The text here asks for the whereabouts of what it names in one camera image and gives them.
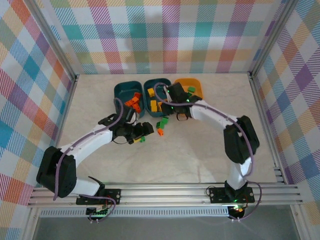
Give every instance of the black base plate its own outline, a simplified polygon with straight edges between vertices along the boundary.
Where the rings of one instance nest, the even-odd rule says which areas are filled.
[[[99,197],[109,197],[114,199],[118,205],[121,198],[121,189],[102,189],[99,191]],[[75,201],[76,205],[105,205],[106,203],[108,205],[113,204],[111,200],[95,199],[84,196],[80,196],[80,198],[77,198]]]
[[[224,187],[210,187],[209,188],[210,203],[212,204],[229,204],[229,203],[254,203],[255,196],[253,194],[252,187],[246,187],[244,192],[240,194],[235,200],[231,201],[226,195]]]

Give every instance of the plaid wall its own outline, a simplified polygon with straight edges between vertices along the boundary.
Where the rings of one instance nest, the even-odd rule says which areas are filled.
[[[300,0],[256,79],[277,150],[320,236],[320,0]]]
[[[22,0],[0,0],[0,239],[15,240],[71,80]]]
[[[148,74],[247,72],[286,0],[37,2],[76,72]]]

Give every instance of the orange block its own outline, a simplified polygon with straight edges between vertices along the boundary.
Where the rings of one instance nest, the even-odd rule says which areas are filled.
[[[135,92],[134,96],[140,99],[142,97],[142,94],[140,92]]]
[[[137,112],[138,114],[141,113],[141,109],[140,109],[138,103],[134,103],[134,104],[132,105],[132,107],[136,110],[136,112]]]
[[[126,101],[126,102],[124,103],[124,105],[130,107],[130,106],[131,106],[132,104],[134,104],[134,103],[135,103],[135,102],[133,102],[132,99],[131,99],[131,100],[129,100],[129,101]]]
[[[131,101],[133,101],[135,104],[139,102],[139,98],[137,98],[136,96],[134,96]]]
[[[163,136],[163,135],[164,135],[164,130],[161,129],[161,128],[158,128],[158,129],[157,129],[157,132],[158,132],[158,134],[159,134],[160,136]]]

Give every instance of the black cable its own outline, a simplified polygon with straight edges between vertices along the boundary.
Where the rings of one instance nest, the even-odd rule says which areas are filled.
[[[205,194],[206,194],[208,197],[210,197],[210,194],[208,194],[208,189],[209,189],[209,188],[215,188],[215,186],[208,186],[208,187],[206,188]]]
[[[119,145],[122,145],[122,144],[127,144],[127,143],[128,143],[128,141],[126,141],[126,142],[123,142],[123,143],[119,143],[119,142],[116,142],[115,140],[112,140],[112,142],[114,142],[115,144],[119,144]]]
[[[187,121],[187,120],[189,119],[188,116],[184,115],[184,116],[186,117],[186,119],[180,120],[179,117],[178,117],[179,115],[180,115],[179,113],[176,114],[176,119],[177,119],[178,121]]]

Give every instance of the black motor joint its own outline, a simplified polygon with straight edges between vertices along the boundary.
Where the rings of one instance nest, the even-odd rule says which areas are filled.
[[[180,82],[174,83],[166,89],[172,100],[170,103],[173,104],[195,103],[196,101],[202,100],[201,97],[196,95],[189,97]],[[187,117],[191,118],[190,106],[171,106],[168,104],[162,104],[161,109],[163,114],[166,116],[171,114],[185,114]]]

